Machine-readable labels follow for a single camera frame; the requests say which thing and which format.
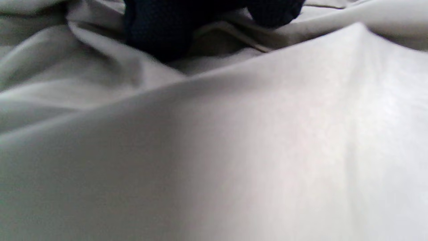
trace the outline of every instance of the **dark blue fabric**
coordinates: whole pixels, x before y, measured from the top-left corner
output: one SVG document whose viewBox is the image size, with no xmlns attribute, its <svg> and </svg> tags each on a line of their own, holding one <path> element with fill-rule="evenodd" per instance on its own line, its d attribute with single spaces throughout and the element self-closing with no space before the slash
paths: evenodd
<svg viewBox="0 0 428 241">
<path fill-rule="evenodd" d="M 192 32 L 215 14 L 248 7 L 254 21 L 279 27 L 296 18 L 303 0 L 125 0 L 126 43 L 161 61 L 182 57 Z"/>
</svg>

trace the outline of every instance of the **wrinkled fabric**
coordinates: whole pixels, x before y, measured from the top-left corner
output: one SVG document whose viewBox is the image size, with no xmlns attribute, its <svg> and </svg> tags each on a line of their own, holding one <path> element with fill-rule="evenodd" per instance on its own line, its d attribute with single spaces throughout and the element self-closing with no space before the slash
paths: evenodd
<svg viewBox="0 0 428 241">
<path fill-rule="evenodd" d="M 0 1 L 2 240 L 428 236 L 426 1 L 232 12 L 168 64 L 122 2 L 32 2 Z"/>
</svg>

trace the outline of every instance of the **gray fabric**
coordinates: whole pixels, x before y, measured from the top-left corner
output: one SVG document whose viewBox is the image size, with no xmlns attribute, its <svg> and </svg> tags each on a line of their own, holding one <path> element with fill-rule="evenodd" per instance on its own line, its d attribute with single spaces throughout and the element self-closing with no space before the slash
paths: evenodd
<svg viewBox="0 0 428 241">
<path fill-rule="evenodd" d="M 0 1 L 2 240 L 428 236 L 426 1 L 231 13 L 170 66 L 121 2 L 26 3 Z"/>
</svg>

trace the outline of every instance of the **navy blue cloth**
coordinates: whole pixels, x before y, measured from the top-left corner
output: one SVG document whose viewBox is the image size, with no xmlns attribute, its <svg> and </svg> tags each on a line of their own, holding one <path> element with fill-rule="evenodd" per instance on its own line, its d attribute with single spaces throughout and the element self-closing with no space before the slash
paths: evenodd
<svg viewBox="0 0 428 241">
<path fill-rule="evenodd" d="M 125 0 L 126 43 L 161 61 L 182 57 L 193 31 L 216 14 L 248 7 L 254 21 L 279 27 L 296 18 L 304 0 Z"/>
</svg>

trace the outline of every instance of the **textured dark fabric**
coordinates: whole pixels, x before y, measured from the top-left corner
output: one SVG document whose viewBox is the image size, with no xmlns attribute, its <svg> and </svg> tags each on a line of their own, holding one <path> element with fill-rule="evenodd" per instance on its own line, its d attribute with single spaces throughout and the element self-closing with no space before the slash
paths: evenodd
<svg viewBox="0 0 428 241">
<path fill-rule="evenodd" d="M 248 7 L 254 21 L 279 27 L 296 18 L 303 0 L 125 0 L 126 43 L 161 61 L 183 56 L 192 32 L 215 14 Z"/>
</svg>

